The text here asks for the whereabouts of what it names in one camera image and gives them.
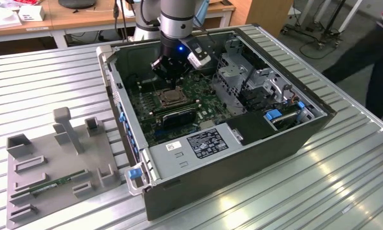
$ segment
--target black pants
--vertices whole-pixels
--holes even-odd
[[[336,83],[373,64],[365,95],[365,108],[383,117],[383,28],[376,26],[321,74]]]

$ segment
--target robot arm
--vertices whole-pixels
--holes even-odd
[[[200,69],[211,60],[198,39],[191,35],[192,24],[200,26],[203,22],[208,0],[136,1],[139,3],[135,4],[134,39],[142,40],[159,36],[159,58],[151,63],[151,69],[168,81],[170,88],[174,89],[179,77],[191,68],[190,64],[195,69]]]

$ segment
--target wooden desk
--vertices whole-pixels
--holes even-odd
[[[287,20],[292,0],[228,0],[235,6],[230,25],[256,23],[274,37]]]
[[[45,17],[41,22],[21,22],[21,26],[0,29],[0,41],[18,40],[33,37],[50,36],[51,15],[49,12],[49,1],[39,3],[43,8]]]
[[[47,0],[50,8],[51,26],[54,30],[114,24],[113,0],[97,0],[94,8],[74,10],[62,7],[58,0]],[[126,17],[126,23],[132,23],[134,17]],[[118,23],[123,23],[119,12]]]
[[[41,3],[45,11],[43,21],[22,22],[21,26],[0,29],[0,41],[51,36],[57,47],[65,48],[67,47],[66,34],[114,28],[113,3],[114,0],[97,0],[95,10],[91,7],[73,13],[74,10],[58,5],[58,0],[43,0]],[[226,27],[230,24],[234,9],[234,6],[224,6],[219,2],[210,4],[206,18],[220,18],[219,27]],[[127,17],[126,27],[134,26],[134,17]],[[123,20],[119,17],[117,28],[122,27]]]
[[[71,13],[73,10],[58,5],[58,0],[47,0],[51,17],[51,36],[55,40],[58,48],[67,47],[63,36],[66,34],[82,33],[87,31],[109,30],[114,28],[113,4],[114,0],[97,0],[95,10],[87,8]],[[230,24],[231,12],[235,7],[224,6],[216,2],[208,5],[206,18],[220,18],[219,27]],[[126,27],[134,27],[134,17],[126,18]],[[117,28],[123,27],[122,16],[118,18]]]

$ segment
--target label sticker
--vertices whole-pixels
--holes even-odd
[[[175,149],[179,148],[179,147],[180,147],[179,141],[172,142],[172,143],[170,143],[170,144],[166,145],[167,151],[175,150]]]
[[[35,27],[35,28],[27,28],[26,31],[35,31],[35,30],[47,30],[47,27]]]
[[[210,129],[187,138],[195,156],[202,159],[228,148],[216,129]]]

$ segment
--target circuit board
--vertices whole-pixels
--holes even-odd
[[[162,93],[167,92],[168,89],[152,92],[140,92],[136,89],[127,90],[128,99],[148,146],[199,131],[204,128],[200,125],[203,122],[212,122],[216,125],[231,117],[230,112],[223,107],[223,103],[215,95],[210,83],[211,77],[202,76],[198,72],[184,76],[175,87],[176,94],[180,94],[178,100],[182,100],[182,104],[179,105],[167,105],[167,102],[162,100]],[[183,126],[163,130],[159,126],[160,118],[170,113],[187,109],[196,110],[195,120]]]

